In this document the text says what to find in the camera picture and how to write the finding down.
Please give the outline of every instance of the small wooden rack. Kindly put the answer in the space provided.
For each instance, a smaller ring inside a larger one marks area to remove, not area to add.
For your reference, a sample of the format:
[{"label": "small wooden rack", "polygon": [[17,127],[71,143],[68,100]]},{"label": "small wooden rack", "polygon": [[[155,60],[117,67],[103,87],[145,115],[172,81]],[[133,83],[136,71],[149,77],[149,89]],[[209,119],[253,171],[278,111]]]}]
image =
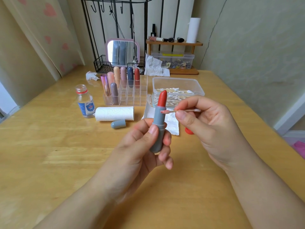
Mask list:
[{"label": "small wooden rack", "polygon": [[[157,42],[157,41],[150,41],[149,39],[146,40],[146,43],[148,45],[147,52],[150,55],[151,54],[151,46],[152,44],[157,45],[177,45],[177,46],[191,46],[192,47],[192,54],[195,51],[195,46],[202,46],[203,43],[196,42],[196,43],[187,43],[187,42]],[[199,71],[192,66],[191,69],[169,69],[170,74],[185,74],[185,75],[198,75]]]}]

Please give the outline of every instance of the yellow label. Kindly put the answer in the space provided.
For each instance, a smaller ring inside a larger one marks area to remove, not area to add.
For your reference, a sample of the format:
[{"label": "yellow label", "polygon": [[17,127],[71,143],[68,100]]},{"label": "yellow label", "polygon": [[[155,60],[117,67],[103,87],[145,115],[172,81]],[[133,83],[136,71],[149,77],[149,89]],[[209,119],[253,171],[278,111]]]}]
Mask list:
[{"label": "yellow label", "polygon": [[162,53],[163,56],[176,56],[176,57],[183,57],[183,54],[181,55],[176,55],[176,54],[164,54]]}]

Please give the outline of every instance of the crumpled tissue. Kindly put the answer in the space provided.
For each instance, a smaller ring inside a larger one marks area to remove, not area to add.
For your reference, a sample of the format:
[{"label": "crumpled tissue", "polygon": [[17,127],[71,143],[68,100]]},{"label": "crumpled tissue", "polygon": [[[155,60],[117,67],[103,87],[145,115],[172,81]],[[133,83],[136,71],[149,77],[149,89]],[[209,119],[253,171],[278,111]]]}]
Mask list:
[{"label": "crumpled tissue", "polygon": [[162,61],[146,54],[144,75],[150,76],[170,76],[170,70],[161,67]]},{"label": "crumpled tissue", "polygon": [[[142,119],[144,118],[153,118],[155,115],[155,108],[150,106],[149,103],[146,103],[145,111]],[[165,122],[167,123],[167,127],[165,128],[172,135],[179,135],[179,122],[175,117],[175,113],[169,113],[165,115]]]},{"label": "crumpled tissue", "polygon": [[96,72],[88,71],[88,72],[86,73],[86,80],[94,79],[95,81],[97,81],[97,80],[100,79],[100,78],[97,77],[96,75],[97,75]]}]

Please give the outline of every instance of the gray lipstick cap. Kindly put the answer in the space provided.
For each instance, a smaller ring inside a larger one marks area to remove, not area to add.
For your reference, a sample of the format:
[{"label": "gray lipstick cap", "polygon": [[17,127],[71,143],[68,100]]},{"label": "gray lipstick cap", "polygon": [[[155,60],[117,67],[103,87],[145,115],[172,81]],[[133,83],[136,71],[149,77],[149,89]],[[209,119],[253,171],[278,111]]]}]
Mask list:
[{"label": "gray lipstick cap", "polygon": [[126,121],[125,120],[114,121],[111,123],[111,127],[114,129],[124,128],[124,127],[126,127]]}]

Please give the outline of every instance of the makeup mirror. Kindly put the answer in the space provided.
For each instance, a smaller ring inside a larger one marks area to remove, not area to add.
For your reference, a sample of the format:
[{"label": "makeup mirror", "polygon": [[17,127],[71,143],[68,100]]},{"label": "makeup mirror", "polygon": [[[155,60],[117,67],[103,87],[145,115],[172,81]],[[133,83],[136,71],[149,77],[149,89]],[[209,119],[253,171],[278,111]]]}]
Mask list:
[{"label": "makeup mirror", "polygon": [[140,58],[139,43],[133,39],[110,38],[106,42],[106,59],[113,66],[128,66]]}]

